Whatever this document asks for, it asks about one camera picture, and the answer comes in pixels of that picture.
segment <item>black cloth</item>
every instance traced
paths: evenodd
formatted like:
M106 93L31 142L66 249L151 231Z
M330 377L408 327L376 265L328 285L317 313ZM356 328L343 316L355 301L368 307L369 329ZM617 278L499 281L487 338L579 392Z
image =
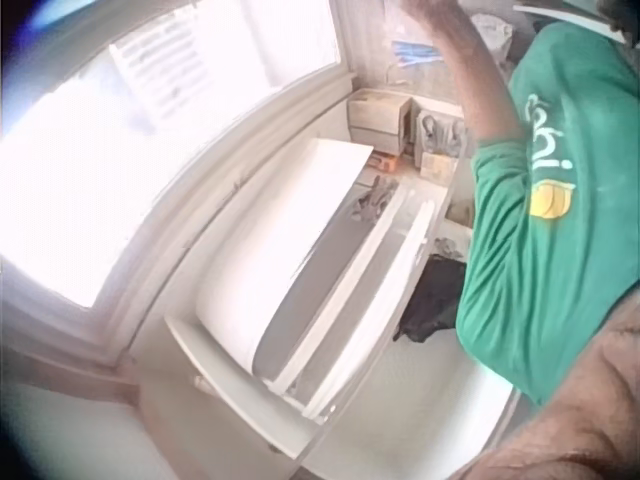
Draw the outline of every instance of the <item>black cloth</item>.
M393 340L406 335L413 342L424 343L437 331L455 328L466 269L463 262L432 255Z

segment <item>bright window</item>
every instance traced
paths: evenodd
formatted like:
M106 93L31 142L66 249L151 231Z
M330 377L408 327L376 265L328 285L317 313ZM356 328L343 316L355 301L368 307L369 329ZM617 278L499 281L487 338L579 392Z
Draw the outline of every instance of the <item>bright window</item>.
M190 160L259 102L338 61L328 0L206 0L151 20L5 137L0 252L91 307Z

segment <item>window frame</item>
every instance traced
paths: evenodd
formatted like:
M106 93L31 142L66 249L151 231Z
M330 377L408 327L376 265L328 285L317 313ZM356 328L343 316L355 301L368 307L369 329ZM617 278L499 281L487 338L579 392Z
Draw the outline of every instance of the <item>window frame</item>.
M351 92L353 76L346 62L337 1L328 3L339 63L265 99L189 161L160 194L105 280L93 307L76 305L3 262L0 314L9 341L15 332L82 360L117 364L171 273L239 185L304 126ZM114 0L94 4L63 20L59 28L64 34L53 31L43 35L8 68L2 85L3 103L7 98L23 102L8 105L9 122L119 36L189 3ZM104 28L96 30L95 25Z

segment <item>yellow logo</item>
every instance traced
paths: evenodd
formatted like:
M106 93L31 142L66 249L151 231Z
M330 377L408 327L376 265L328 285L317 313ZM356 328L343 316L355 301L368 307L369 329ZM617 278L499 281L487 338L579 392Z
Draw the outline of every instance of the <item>yellow logo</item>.
M556 180L541 180L533 186L529 214L551 220L565 215L571 208L575 185Z

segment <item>green shirt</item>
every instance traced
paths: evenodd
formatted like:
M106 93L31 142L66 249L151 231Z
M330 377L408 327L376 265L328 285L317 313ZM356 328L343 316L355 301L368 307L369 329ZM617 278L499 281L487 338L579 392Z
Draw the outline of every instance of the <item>green shirt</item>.
M528 141L473 161L458 336L539 405L640 278L638 83L609 40L551 25L510 85Z

